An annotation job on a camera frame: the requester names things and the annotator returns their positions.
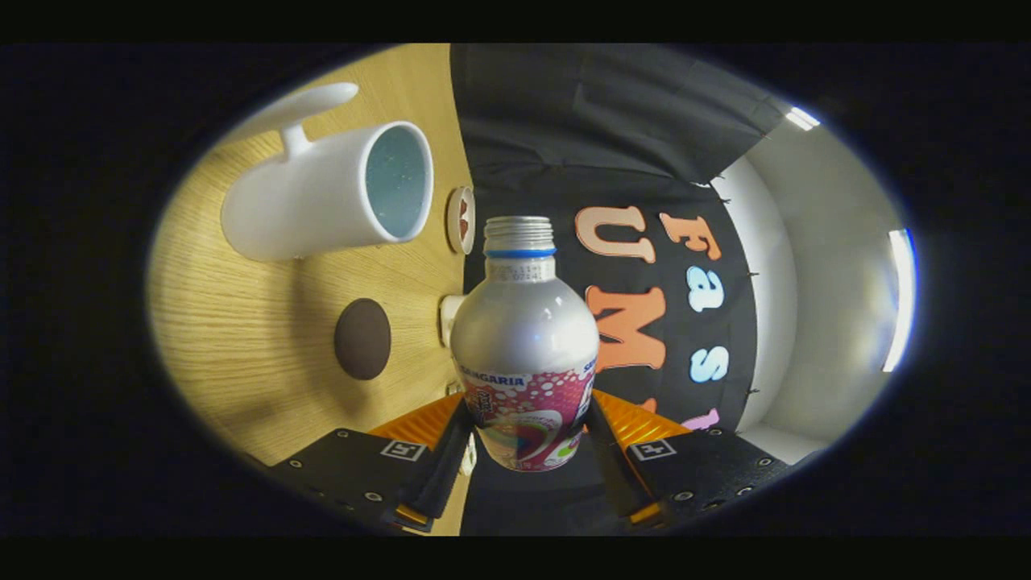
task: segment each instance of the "mug rim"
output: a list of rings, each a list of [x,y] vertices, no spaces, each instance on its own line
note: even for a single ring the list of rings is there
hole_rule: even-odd
[[[423,155],[423,165],[425,167],[426,181],[423,190],[423,195],[420,198],[421,206],[419,208],[419,214],[415,216],[414,223],[404,235],[394,235],[391,233],[384,225],[379,221],[379,217],[376,216],[375,211],[372,209],[372,202],[369,200],[369,190],[366,183],[366,171],[368,170],[369,155],[372,152],[372,146],[379,140],[379,137],[384,133],[391,129],[397,127],[403,127],[415,137],[415,142],[419,143],[419,150]],[[359,174],[359,186],[361,187],[361,202],[362,209],[365,211],[365,215],[372,225],[376,234],[388,243],[403,243],[405,241],[410,241],[414,239],[420,233],[422,233],[423,228],[426,227],[426,221],[430,216],[430,206],[433,204],[433,155],[430,150],[430,141],[426,138],[426,134],[418,125],[411,123],[410,121],[393,121],[391,123],[386,123],[380,125],[372,136],[366,140],[365,144],[362,145],[362,156],[361,161],[358,165]]]

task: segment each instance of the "ceiling light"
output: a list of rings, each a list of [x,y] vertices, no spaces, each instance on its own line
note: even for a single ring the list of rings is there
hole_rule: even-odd
[[[788,121],[791,121],[795,125],[798,125],[805,131],[809,131],[812,129],[812,125],[809,125],[808,123],[806,123],[804,118],[795,114],[794,112],[789,112],[786,116],[788,117]]]
[[[819,127],[820,126],[820,122],[819,121],[817,121],[816,118],[812,117],[811,114],[809,114],[808,112],[805,112],[804,110],[798,108],[797,106],[793,107],[791,109],[791,112],[797,114],[798,116],[801,116],[802,121],[805,121],[806,123],[808,123],[809,125],[812,125],[813,127]]]
[[[913,309],[917,304],[917,260],[912,251],[909,230],[888,232],[888,238],[892,242],[892,255],[895,258],[895,268],[899,274],[899,310],[895,320],[895,336],[892,338],[892,346],[888,349],[888,360],[885,362],[885,373],[894,371],[902,359],[902,352],[909,342]]]

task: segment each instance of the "wooden table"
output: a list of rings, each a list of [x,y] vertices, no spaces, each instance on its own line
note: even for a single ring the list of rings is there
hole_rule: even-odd
[[[267,466],[335,428],[367,432],[436,401],[454,377],[440,345],[437,307],[462,294],[464,255],[451,249],[447,197],[471,184],[452,93],[450,46],[394,47],[307,87],[351,81],[351,102],[309,117],[311,140],[395,120],[426,133],[435,182],[429,220],[413,241],[277,263],[243,258],[222,233],[229,186],[281,150],[269,132],[220,146],[169,203],[151,257],[153,330],[168,373],[202,421]],[[386,370],[348,377],[333,352],[337,318],[357,299],[378,302],[391,322]],[[436,534],[458,534],[467,478],[459,476]]]

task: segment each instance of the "mug handle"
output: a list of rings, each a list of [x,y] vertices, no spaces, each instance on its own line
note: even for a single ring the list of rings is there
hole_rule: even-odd
[[[357,94],[358,84],[336,82],[284,97],[252,114],[223,137],[219,145],[246,139],[266,131],[279,131],[289,161],[311,146],[311,141],[304,134],[304,127],[301,125],[305,118],[340,106],[355,98]]]

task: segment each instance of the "bottle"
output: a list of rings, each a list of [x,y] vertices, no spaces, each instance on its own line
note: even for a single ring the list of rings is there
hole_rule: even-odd
[[[555,275],[547,217],[484,229],[487,277],[455,314],[451,348],[465,404],[492,459],[544,472],[576,452],[600,344],[594,315]]]

